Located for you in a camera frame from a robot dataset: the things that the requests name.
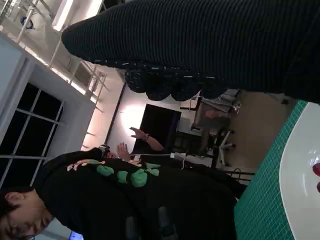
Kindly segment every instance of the desk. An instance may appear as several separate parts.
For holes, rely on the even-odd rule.
[[[299,101],[234,209],[238,240],[294,240],[283,207],[279,167],[287,140],[307,103]]]

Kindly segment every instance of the hand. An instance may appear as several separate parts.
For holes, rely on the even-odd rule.
[[[131,135],[131,137],[136,138],[136,139],[142,139],[142,140],[146,140],[147,135],[141,131],[140,129],[137,129],[135,127],[130,127],[130,130],[134,131],[135,135]]]
[[[118,146],[116,146],[116,153],[118,154],[119,158],[121,158],[127,162],[131,160],[131,156],[128,152],[128,146],[127,146],[127,144],[124,144],[123,142],[120,143]]]

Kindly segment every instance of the grid pattern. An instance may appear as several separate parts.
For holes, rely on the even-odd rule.
[[[294,240],[283,207],[279,167],[288,138],[307,103],[299,101],[234,209],[238,240]]]
[[[32,185],[62,111],[62,101],[27,84],[0,144],[0,188]]]

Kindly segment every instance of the window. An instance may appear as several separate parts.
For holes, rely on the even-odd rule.
[[[27,84],[0,145],[0,188],[32,185],[62,111],[62,101]]]

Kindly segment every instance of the television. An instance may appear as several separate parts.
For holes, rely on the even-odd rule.
[[[165,151],[171,151],[175,142],[180,118],[180,111],[147,104],[144,109],[140,129],[158,140]],[[145,142],[136,141],[133,149],[145,147]]]
[[[84,237],[81,234],[72,231],[69,240],[84,240]]]

